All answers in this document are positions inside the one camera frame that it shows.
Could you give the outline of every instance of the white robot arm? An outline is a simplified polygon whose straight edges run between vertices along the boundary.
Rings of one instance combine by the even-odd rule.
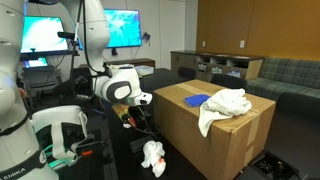
[[[30,2],[54,4],[58,0],[30,0]],[[80,18],[80,25],[78,23],[74,25],[79,27],[79,39],[85,42],[87,62],[94,76],[92,81],[94,93],[109,102],[125,102],[129,105],[150,103],[152,96],[141,91],[138,75],[133,68],[119,69],[111,78],[98,73],[105,70],[102,66],[104,62],[102,52],[110,38],[101,2],[99,0],[59,2],[66,7],[73,22],[77,22],[79,5],[84,2],[86,21]],[[58,175],[46,163],[46,157],[39,147],[34,127],[28,119],[15,84],[27,3],[28,0],[0,1],[0,24],[4,27],[0,33],[0,179],[56,180]]]

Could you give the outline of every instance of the computer screen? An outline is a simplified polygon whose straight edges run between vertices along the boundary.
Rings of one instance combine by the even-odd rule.
[[[106,48],[142,45],[138,10],[105,9],[104,13],[110,31],[110,42]],[[81,42],[79,42],[79,49],[83,49]]]
[[[22,35],[21,53],[50,52],[68,50],[65,38],[57,33],[63,32],[60,17],[26,16]]]
[[[26,68],[48,66],[45,57],[39,57],[37,60],[24,61]]]

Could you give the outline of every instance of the floor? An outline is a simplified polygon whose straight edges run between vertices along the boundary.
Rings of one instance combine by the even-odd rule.
[[[32,114],[43,109],[59,106],[59,96],[45,94],[31,108],[28,100],[27,107]],[[99,100],[95,101],[91,107],[98,108],[104,112]],[[88,110],[86,112],[88,117],[87,130],[88,133],[98,131],[101,133],[101,140],[105,143],[103,148],[96,149],[97,154],[91,155],[89,158],[81,158],[74,167],[67,167],[59,170],[60,180],[103,180],[103,179],[118,179],[116,165],[113,161],[113,151],[109,127],[107,119],[96,113],[95,111]]]

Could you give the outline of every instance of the table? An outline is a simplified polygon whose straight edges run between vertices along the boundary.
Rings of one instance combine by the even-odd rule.
[[[155,69],[154,74],[140,79],[141,88],[144,92],[152,93],[155,89],[189,80],[179,76],[176,72],[167,69]],[[106,103],[107,119],[110,129],[114,160],[117,167],[118,178],[121,179],[205,179],[205,177],[175,149],[165,138],[160,141],[165,150],[166,170],[159,178],[156,178],[152,168],[143,168],[141,162],[144,160],[143,152],[133,154],[130,142],[147,136],[132,128],[125,129],[120,119],[111,108],[112,104]],[[152,102],[144,110],[152,111]]]

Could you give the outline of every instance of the gray sofa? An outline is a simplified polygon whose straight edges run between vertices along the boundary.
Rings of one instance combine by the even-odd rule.
[[[284,92],[320,98],[320,61],[268,57],[247,93],[277,101]]]

